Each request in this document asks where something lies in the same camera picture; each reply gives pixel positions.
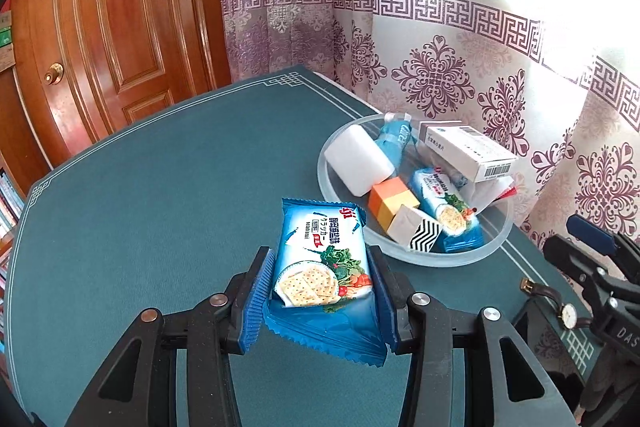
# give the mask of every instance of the cracker package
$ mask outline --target cracker package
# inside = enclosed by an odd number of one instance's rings
[[[436,219],[442,227],[435,250],[450,253],[484,245],[474,209],[460,197],[442,169],[418,169],[411,177],[409,188],[420,200],[420,210]]]
[[[356,362],[382,365],[363,227],[353,203],[283,200],[284,224],[264,320],[275,333]]]

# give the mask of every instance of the teal table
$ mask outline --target teal table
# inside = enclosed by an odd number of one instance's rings
[[[336,128],[374,112],[335,84],[292,68],[175,105],[37,183],[15,241],[5,319],[11,379],[25,410],[62,427],[140,310],[189,309],[223,290],[258,247],[276,247],[282,197],[321,199],[322,144]],[[492,305],[513,318],[526,300],[518,282],[527,275],[561,289],[586,312],[516,228],[503,247],[470,266],[390,264],[450,308]],[[595,359],[590,340],[582,333],[563,340],[587,374]],[[391,427],[409,361],[389,354],[384,367],[366,367],[263,327],[246,356],[232,357],[242,423]],[[184,394],[184,357],[178,362]],[[457,423],[463,392],[458,378]],[[183,397],[178,419],[187,425]]]

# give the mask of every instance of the orange block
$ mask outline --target orange block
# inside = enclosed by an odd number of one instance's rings
[[[371,187],[369,210],[376,216],[376,220],[385,232],[403,204],[418,208],[420,201],[400,178],[390,178]]]

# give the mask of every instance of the watch face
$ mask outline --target watch face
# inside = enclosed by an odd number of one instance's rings
[[[576,322],[578,321],[578,312],[575,310],[575,306],[573,304],[565,304],[562,306],[560,319],[562,320],[562,325],[566,329],[573,330]]]

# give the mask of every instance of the curtain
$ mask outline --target curtain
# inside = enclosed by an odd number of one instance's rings
[[[222,3],[235,79],[302,63],[381,110],[458,118],[518,156],[539,247],[574,213],[640,243],[640,0]]]

